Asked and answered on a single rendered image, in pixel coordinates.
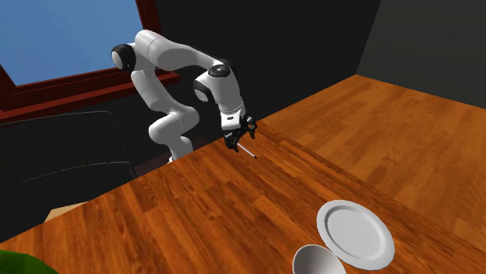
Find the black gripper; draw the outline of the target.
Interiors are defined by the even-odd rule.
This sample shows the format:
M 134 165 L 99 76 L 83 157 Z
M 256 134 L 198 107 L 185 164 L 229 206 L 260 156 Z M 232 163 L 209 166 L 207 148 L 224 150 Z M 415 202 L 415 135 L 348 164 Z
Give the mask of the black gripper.
M 258 125 L 255 123 L 255 120 L 248 116 L 247 120 L 241 123 L 241 127 L 230 130 L 224 136 L 224 143 L 228 149 L 232 149 L 238 153 L 238 142 L 239 139 L 245 134 L 249 133 L 252 139 L 255 139 L 255 130 L 258 128 Z

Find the white thin pen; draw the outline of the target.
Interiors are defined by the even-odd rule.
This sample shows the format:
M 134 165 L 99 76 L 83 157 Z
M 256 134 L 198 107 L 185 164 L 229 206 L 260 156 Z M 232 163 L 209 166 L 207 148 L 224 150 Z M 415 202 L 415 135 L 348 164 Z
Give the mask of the white thin pen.
M 237 143 L 237 146 L 241 149 L 243 149 L 248 155 L 250 155 L 251 157 L 253 157 L 254 159 L 258 159 L 257 156 L 253 153 L 251 153 L 248 149 L 246 149 L 242 144 L 240 144 L 239 142 Z

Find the brown wooden table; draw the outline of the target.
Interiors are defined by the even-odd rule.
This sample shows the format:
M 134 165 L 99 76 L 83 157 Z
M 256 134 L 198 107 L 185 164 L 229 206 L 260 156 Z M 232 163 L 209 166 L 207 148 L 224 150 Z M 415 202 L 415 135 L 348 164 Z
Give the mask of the brown wooden table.
M 486 274 L 486 252 L 266 124 L 248 153 L 216 141 L 3 243 L 59 274 L 291 274 L 321 241 L 320 207 L 359 203 L 389 228 L 391 264 L 348 274 Z

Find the white bowl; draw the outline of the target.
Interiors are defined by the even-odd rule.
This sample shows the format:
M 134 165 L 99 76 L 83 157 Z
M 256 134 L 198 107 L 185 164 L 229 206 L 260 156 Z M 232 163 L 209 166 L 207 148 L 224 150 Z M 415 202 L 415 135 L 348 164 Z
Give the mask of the white bowl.
M 293 274 L 347 274 L 331 251 L 317 244 L 306 244 L 294 254 Z

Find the white plate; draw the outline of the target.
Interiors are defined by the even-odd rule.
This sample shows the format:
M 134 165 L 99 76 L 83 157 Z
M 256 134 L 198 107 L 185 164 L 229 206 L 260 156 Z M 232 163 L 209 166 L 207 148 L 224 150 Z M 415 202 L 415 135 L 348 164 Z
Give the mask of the white plate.
M 355 202 L 332 200 L 316 217 L 319 236 L 341 261 L 356 269 L 381 270 L 395 255 L 393 236 L 371 210 Z

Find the red framed window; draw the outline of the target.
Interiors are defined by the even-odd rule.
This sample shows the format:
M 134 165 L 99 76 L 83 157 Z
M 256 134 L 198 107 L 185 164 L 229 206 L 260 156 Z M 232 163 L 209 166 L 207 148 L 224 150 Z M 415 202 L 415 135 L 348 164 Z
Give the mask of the red framed window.
M 130 96 L 111 50 L 161 32 L 156 0 L 0 0 L 0 123 Z

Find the green rounded object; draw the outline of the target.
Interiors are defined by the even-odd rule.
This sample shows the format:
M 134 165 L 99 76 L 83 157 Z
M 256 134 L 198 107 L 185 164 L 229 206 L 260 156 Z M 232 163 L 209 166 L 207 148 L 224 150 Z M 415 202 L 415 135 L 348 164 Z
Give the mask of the green rounded object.
M 59 274 L 34 256 L 0 250 L 0 274 Z

